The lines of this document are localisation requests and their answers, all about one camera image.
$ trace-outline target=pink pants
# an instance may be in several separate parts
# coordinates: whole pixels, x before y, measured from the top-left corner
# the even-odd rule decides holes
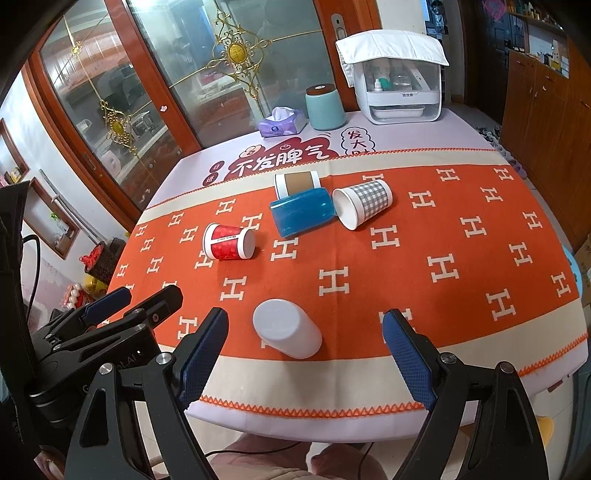
[[[293,440],[277,440],[245,433],[227,449],[243,452],[264,452],[277,450],[293,443],[295,443]],[[216,472],[216,466],[233,465],[254,469],[257,467],[264,468],[265,472],[269,472],[268,467],[276,467],[279,474],[285,472],[285,470],[280,469],[289,469],[293,473],[290,475],[291,478],[310,476],[306,465],[306,455],[310,450],[310,445],[310,442],[302,442],[283,452],[266,455],[219,453],[210,463]],[[320,454],[312,457],[311,470],[314,475],[322,478],[357,480],[357,471],[362,456],[363,453],[351,445],[335,443],[325,448]],[[379,462],[371,455],[368,455],[363,461],[361,479],[387,480],[387,477]]]

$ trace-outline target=purple tissue box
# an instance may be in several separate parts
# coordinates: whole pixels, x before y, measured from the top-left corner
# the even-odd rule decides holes
[[[258,127],[262,137],[280,137],[300,133],[306,123],[308,123],[308,120],[304,112],[296,109],[289,117],[280,121],[265,118],[259,123]]]

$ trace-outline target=teal canister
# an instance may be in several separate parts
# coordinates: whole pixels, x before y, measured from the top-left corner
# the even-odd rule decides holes
[[[310,125],[315,130],[334,130],[347,123],[339,91],[332,83],[307,88],[306,107]]]

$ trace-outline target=orange tablecloth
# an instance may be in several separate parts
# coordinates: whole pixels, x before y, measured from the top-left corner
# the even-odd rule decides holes
[[[147,210],[131,235],[111,289],[127,286],[134,302],[169,283],[184,294],[182,309],[156,330],[160,344],[174,347],[213,306],[229,314],[228,340],[196,404],[198,416],[293,437],[287,427],[225,421],[220,410],[208,418],[199,404],[229,417],[237,411],[265,417],[267,426],[273,419],[390,421],[421,409],[381,335],[383,313],[395,307],[438,348],[466,363],[511,361],[521,375],[585,340],[574,277],[558,239],[527,186],[497,153],[375,153],[283,171],[309,169],[319,172],[329,191],[379,177],[397,198],[357,231],[335,220],[284,240],[268,207],[275,199],[274,173],[263,172]],[[211,222],[254,229],[253,259],[207,260],[202,235]],[[324,342],[315,356],[294,361],[257,337],[252,312],[270,298],[297,303],[317,323]],[[355,430],[366,426],[350,425],[339,438],[324,438],[365,438]],[[403,430],[419,427],[413,420]]]

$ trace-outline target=glass door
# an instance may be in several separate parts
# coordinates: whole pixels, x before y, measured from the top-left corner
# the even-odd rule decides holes
[[[128,0],[203,147],[256,130],[276,106],[306,110],[334,83],[313,0]]]
[[[144,210],[181,149],[129,61],[104,1],[78,0],[40,54],[62,107],[95,156],[85,158],[91,170],[105,171]]]

